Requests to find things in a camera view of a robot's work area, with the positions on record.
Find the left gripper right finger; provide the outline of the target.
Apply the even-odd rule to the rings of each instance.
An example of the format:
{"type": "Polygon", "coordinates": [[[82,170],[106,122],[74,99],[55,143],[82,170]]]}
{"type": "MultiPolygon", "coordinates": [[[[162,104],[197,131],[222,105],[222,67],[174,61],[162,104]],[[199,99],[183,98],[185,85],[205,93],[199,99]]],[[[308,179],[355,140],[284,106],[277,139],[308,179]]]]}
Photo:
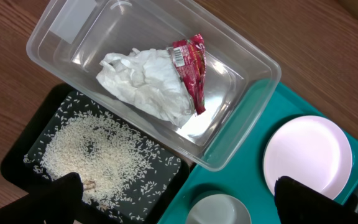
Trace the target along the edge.
{"type": "Polygon", "coordinates": [[[274,202],[281,224],[358,224],[358,213],[289,176],[275,182],[274,202]]]}

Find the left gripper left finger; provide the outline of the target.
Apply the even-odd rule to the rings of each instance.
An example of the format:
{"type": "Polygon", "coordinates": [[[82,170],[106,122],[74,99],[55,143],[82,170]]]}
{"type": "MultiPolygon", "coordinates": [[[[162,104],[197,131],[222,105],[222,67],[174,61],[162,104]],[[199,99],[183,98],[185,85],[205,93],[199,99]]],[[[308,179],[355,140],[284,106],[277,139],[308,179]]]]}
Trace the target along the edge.
{"type": "Polygon", "coordinates": [[[71,172],[53,181],[46,189],[0,208],[0,224],[73,223],[82,196],[80,176],[71,172]]]}

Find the pink plate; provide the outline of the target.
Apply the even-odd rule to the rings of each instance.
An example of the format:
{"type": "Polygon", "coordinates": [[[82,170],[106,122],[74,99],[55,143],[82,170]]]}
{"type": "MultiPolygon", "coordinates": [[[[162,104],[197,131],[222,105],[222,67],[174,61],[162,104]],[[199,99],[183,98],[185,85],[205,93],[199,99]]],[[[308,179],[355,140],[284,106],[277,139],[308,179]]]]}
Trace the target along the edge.
{"type": "Polygon", "coordinates": [[[263,172],[269,191],[288,176],[335,199],[352,170],[352,149],[344,131],[321,116],[300,116],[279,127],[264,152],[263,172]]]}

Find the white rice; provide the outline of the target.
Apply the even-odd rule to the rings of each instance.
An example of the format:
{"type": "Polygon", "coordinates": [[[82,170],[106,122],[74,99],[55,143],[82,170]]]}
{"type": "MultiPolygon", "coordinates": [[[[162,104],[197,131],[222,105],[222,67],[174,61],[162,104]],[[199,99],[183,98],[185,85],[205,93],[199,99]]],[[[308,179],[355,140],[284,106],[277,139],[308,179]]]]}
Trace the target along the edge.
{"type": "Polygon", "coordinates": [[[79,91],[71,91],[24,154],[46,183],[77,173],[83,223],[157,223],[188,166],[156,140],[79,91]]]}

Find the grey bowl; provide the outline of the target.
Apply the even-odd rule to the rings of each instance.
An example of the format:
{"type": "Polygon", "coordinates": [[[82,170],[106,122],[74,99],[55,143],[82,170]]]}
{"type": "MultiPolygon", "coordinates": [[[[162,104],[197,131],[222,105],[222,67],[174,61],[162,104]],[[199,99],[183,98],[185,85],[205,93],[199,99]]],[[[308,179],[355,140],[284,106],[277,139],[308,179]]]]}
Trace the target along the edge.
{"type": "Polygon", "coordinates": [[[194,200],[186,224],[251,224],[247,207],[227,194],[202,195],[194,200]]]}

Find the white tissue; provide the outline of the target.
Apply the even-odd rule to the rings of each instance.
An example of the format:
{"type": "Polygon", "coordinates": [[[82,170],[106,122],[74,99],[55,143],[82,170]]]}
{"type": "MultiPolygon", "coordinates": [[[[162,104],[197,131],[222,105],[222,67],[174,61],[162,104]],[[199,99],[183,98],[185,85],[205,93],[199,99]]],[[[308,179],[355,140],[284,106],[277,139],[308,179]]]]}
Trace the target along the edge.
{"type": "Polygon", "coordinates": [[[195,113],[168,50],[132,49],[110,53],[99,63],[96,79],[118,100],[179,128],[195,113]]]}

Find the red snack wrapper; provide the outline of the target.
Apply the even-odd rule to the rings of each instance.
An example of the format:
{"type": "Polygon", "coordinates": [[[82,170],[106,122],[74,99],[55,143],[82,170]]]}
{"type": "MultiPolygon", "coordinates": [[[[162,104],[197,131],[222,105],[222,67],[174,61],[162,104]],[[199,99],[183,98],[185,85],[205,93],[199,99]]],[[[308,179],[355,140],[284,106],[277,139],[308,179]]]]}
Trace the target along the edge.
{"type": "Polygon", "coordinates": [[[173,65],[183,82],[197,115],[206,111],[204,83],[206,78],[206,49],[201,34],[178,40],[167,48],[173,65]]]}

